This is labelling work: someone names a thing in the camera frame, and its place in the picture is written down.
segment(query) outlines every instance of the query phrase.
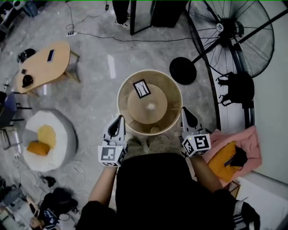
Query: orange pillow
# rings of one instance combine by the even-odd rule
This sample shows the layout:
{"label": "orange pillow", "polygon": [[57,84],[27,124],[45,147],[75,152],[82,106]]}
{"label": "orange pillow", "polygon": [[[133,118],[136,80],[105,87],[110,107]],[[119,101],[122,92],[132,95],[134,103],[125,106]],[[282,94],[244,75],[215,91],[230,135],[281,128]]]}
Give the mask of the orange pillow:
{"label": "orange pillow", "polygon": [[30,142],[26,150],[40,156],[47,156],[50,147],[42,142]]}
{"label": "orange pillow", "polygon": [[235,142],[230,142],[220,149],[208,163],[208,166],[216,176],[225,182],[230,182],[234,173],[241,169],[241,167],[238,166],[224,165],[235,153]]}

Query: gray floor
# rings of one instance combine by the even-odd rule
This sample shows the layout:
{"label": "gray floor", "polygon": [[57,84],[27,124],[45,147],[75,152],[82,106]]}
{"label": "gray floor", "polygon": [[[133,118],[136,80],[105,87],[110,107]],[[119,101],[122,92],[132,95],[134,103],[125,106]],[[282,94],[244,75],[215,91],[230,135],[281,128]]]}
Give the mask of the gray floor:
{"label": "gray floor", "polygon": [[[149,28],[130,36],[129,30],[114,25],[112,3],[109,11],[98,18],[88,18],[75,26],[76,31],[99,36],[115,36],[123,40],[170,40],[190,37],[187,19],[182,15],[175,28]],[[98,15],[104,11],[103,1],[76,1],[69,3],[74,23],[86,15]],[[66,37],[65,26],[71,23],[70,11],[64,2],[51,2],[36,18],[25,17],[18,23],[5,41],[0,56],[0,83],[7,79],[13,82],[18,64],[17,54],[24,49],[40,50],[57,40],[67,40],[73,51],[81,58],[76,64],[81,79],[78,84],[64,80],[47,86],[47,94],[38,90],[39,98],[20,95],[23,104],[33,107],[24,111],[28,119],[41,108],[54,108],[67,116],[75,126],[79,148],[74,161],[47,173],[54,176],[60,186],[72,189],[79,201],[79,208],[87,202],[103,166],[98,163],[97,145],[105,124],[117,114],[117,93],[122,82],[131,74],[143,69],[155,69],[169,74],[169,64],[176,57],[193,60],[197,55],[192,40],[175,42],[119,42],[113,39],[98,39],[89,35]],[[216,115],[211,85],[203,60],[196,63],[198,76],[191,85],[179,85],[183,104],[196,114],[211,131],[216,128]],[[1,151],[0,175],[8,183],[21,183],[23,189],[36,201],[40,201],[48,187],[37,172],[31,172],[20,156],[14,158],[14,149]]]}

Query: round fan base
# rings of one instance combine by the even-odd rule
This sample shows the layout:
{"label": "round fan base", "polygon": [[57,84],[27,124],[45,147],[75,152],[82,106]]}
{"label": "round fan base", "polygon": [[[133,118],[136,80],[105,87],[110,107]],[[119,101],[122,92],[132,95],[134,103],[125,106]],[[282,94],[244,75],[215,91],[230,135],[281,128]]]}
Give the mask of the round fan base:
{"label": "round fan base", "polygon": [[170,63],[169,70],[172,78],[179,84],[191,84],[196,79],[196,67],[185,57],[173,59]]}

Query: pink towel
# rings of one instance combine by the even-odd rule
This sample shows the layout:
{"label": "pink towel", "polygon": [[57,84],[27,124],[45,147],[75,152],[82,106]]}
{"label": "pink towel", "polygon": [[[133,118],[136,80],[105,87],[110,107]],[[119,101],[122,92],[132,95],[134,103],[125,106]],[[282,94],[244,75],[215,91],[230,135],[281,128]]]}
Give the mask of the pink towel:
{"label": "pink towel", "polygon": [[[236,146],[242,148],[247,154],[247,162],[244,164],[241,170],[237,171],[232,180],[237,177],[244,176],[250,171],[256,169],[262,164],[262,158],[259,148],[259,142],[257,138],[256,126],[251,126],[248,129],[243,130],[240,133],[225,135],[220,130],[215,130],[214,133],[210,135],[211,149],[203,155],[203,158],[208,163],[211,158],[225,145],[232,141],[236,141]],[[223,186],[228,183],[221,180]]]}

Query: yellow cushion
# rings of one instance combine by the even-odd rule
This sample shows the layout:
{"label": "yellow cushion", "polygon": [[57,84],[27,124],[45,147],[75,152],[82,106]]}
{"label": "yellow cushion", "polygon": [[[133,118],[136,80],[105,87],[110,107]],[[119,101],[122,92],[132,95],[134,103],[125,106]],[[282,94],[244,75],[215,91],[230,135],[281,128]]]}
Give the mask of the yellow cushion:
{"label": "yellow cushion", "polygon": [[224,165],[235,153],[235,142],[230,142],[220,149],[208,163],[212,171],[225,182],[230,182],[234,173],[241,169],[238,166]]}
{"label": "yellow cushion", "polygon": [[42,125],[38,129],[38,141],[49,145],[50,149],[53,149],[56,145],[56,133],[54,129],[49,125]]}
{"label": "yellow cushion", "polygon": [[27,147],[27,151],[35,153],[40,156],[47,156],[49,150],[50,150],[49,145],[41,142],[30,142]]}

